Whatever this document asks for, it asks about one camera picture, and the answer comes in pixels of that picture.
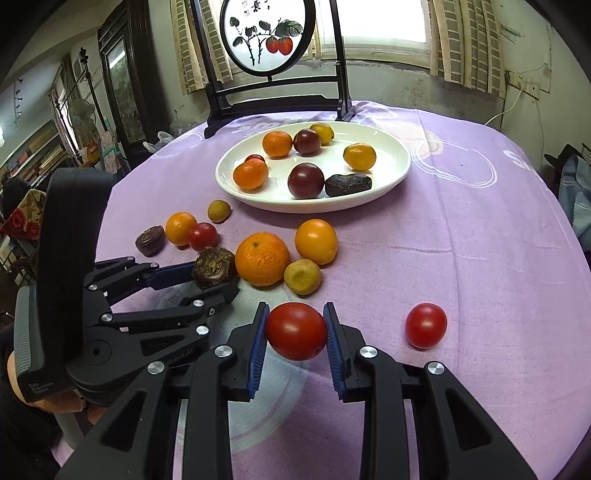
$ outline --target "white plate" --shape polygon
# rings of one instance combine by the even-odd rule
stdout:
[[[392,135],[366,125],[325,122],[334,130],[335,138],[313,157],[303,157],[292,149],[288,157],[272,160],[262,149],[262,139],[270,131],[283,130],[293,137],[313,123],[283,125],[245,138],[228,150],[218,162],[217,184],[234,198],[262,210],[283,213],[322,213],[345,210],[371,202],[392,190],[408,174],[411,160],[406,147]],[[378,155],[375,165],[369,172],[364,172],[372,179],[370,190],[332,198],[328,197],[323,190],[320,196],[313,200],[297,200],[291,195],[287,187],[287,177],[293,167],[299,163],[309,162],[319,166],[326,179],[335,174],[354,173],[343,160],[343,150],[348,145],[358,142],[371,145]],[[261,188],[245,192],[234,183],[232,173],[251,154],[259,154],[266,159],[269,179]]]

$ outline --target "plate rim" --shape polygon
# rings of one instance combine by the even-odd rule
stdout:
[[[296,125],[308,125],[310,123],[310,121],[307,122],[296,122],[293,124],[285,124],[285,125],[289,125],[289,126],[296,126]],[[334,120],[328,120],[328,121],[318,121],[316,123],[325,123],[325,124],[349,124],[349,125],[357,125],[359,127],[365,127],[365,128],[372,128],[374,130],[377,130],[381,133],[383,133],[384,135],[387,135],[389,137],[392,137],[394,140],[396,140],[396,142],[399,143],[400,146],[402,146],[402,148],[404,149],[404,151],[407,154],[407,158],[408,158],[408,163],[405,166],[404,172],[402,173],[402,175],[400,176],[400,178],[398,179],[398,181],[392,185],[392,184],[386,184],[383,185],[377,189],[372,189],[372,190],[365,190],[364,192],[357,192],[357,193],[352,193],[350,195],[341,195],[338,197],[327,197],[327,198],[315,198],[315,199],[302,199],[302,200],[256,200],[256,197],[252,196],[251,194],[247,194],[247,193],[243,193],[240,192],[239,190],[233,190],[230,191],[229,189],[226,188],[226,186],[221,182],[220,180],[220,175],[219,175],[219,169],[220,169],[220,165],[222,164],[222,161],[226,158],[226,156],[230,153],[230,151],[232,151],[234,148],[238,147],[241,143],[246,142],[247,140],[250,140],[254,135],[251,135],[250,137],[246,137],[243,138],[242,140],[240,140],[236,145],[234,145],[233,147],[229,148],[228,150],[226,150],[226,152],[224,153],[224,155],[222,155],[222,158],[219,159],[219,161],[216,164],[216,170],[215,170],[215,176],[216,176],[216,182],[218,184],[218,186],[224,191],[226,192],[228,195],[233,196],[234,198],[237,198],[239,200],[249,200],[249,201],[255,201],[255,202],[259,202],[261,204],[261,207],[263,207],[263,204],[268,204],[268,205],[285,205],[285,206],[289,206],[289,205],[302,205],[302,206],[310,206],[310,205],[338,205],[339,203],[344,203],[346,201],[346,199],[353,199],[353,198],[358,198],[359,196],[362,196],[364,193],[372,191],[373,193],[381,193],[382,191],[384,191],[383,194],[388,193],[390,190],[392,190],[394,187],[396,187],[397,185],[399,185],[408,175],[408,172],[410,171],[410,167],[413,163],[413,159],[411,158],[411,154],[407,148],[407,146],[402,143],[398,138],[396,138],[394,135],[385,132],[384,130],[380,130],[379,128],[375,128],[375,127],[370,127],[369,125],[363,125],[363,124],[356,124],[354,122],[338,122],[338,121],[334,121]],[[281,127],[275,127],[275,128],[269,128],[267,130],[263,130],[261,132],[256,132],[255,135],[259,135],[259,134],[267,134],[269,132],[274,132],[278,129],[280,129]]]

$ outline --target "electrical outlet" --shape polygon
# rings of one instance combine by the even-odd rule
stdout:
[[[540,100],[540,84],[522,73],[509,72],[509,85],[523,90],[524,93],[536,100]]]

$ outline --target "red tomato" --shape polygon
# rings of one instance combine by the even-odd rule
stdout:
[[[275,307],[267,317],[266,330],[273,350],[288,360],[309,360],[326,345],[324,319],[305,303]]]
[[[193,225],[189,231],[189,245],[198,252],[207,247],[215,247],[219,243],[219,235],[211,223],[198,223]]]
[[[281,37],[279,39],[279,51],[283,55],[289,55],[294,47],[293,40],[290,37]]]
[[[265,41],[265,46],[269,52],[277,53],[277,50],[279,50],[279,41],[277,40],[277,37],[267,38]]]
[[[416,348],[437,345],[447,330],[447,317],[441,307],[433,303],[420,303],[407,317],[406,336]]]
[[[265,163],[265,159],[261,155],[257,155],[256,153],[248,155],[244,163],[246,163],[249,160],[261,160],[263,163]]]

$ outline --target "tablecloth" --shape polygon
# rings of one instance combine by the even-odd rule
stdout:
[[[177,211],[207,221],[214,199],[233,208],[219,226],[229,249],[269,231],[298,258],[296,228],[323,218],[336,229],[339,253],[305,302],[321,311],[333,301],[343,323],[398,361],[442,361],[538,478],[553,479],[591,424],[591,274],[566,216],[520,147],[501,133],[424,111],[372,102],[356,107],[352,122],[383,129],[412,155],[408,177],[380,199],[341,212],[288,215],[243,205],[217,186],[216,163],[248,135],[334,113],[242,118],[208,140],[201,125],[115,186],[97,260],[135,254],[148,261],[134,247],[143,230]],[[168,244],[151,261],[169,265],[195,256]],[[219,341],[252,320],[258,300],[274,306],[294,298],[284,286],[242,287],[229,313],[214,321]],[[115,310],[152,308],[156,301],[155,292],[144,291]],[[423,301],[440,305],[449,320],[445,338],[429,351],[404,338],[407,313]],[[230,407],[236,480],[358,478],[363,406],[339,402],[326,353],[304,364],[268,353],[255,400]],[[415,462],[411,470],[417,479]]]

